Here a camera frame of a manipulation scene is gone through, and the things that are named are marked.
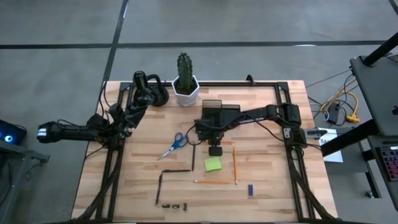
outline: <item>green sticky note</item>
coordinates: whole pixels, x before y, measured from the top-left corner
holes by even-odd
[[[205,160],[206,171],[210,172],[213,170],[221,169],[221,161],[219,157],[210,157]]]

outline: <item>blue light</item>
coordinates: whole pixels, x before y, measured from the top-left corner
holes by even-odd
[[[11,142],[12,141],[12,136],[6,136],[4,138],[4,140],[6,140],[6,142]]]

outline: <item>cactus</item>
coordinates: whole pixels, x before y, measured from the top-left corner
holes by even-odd
[[[178,67],[178,90],[189,95],[195,89],[192,79],[192,61],[187,53],[182,52],[177,59]]]

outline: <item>potted cactus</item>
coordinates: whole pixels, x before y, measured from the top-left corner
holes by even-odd
[[[198,99],[199,83],[192,75],[192,61],[182,52],[177,59],[178,77],[172,82],[175,97],[183,106],[195,104]]]

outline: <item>scissors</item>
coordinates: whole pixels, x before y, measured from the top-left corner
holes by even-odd
[[[163,155],[161,155],[157,160],[163,159],[165,156],[169,155],[172,151],[184,147],[188,143],[188,136],[184,136],[182,133],[177,133],[174,136],[174,143],[170,146]]]

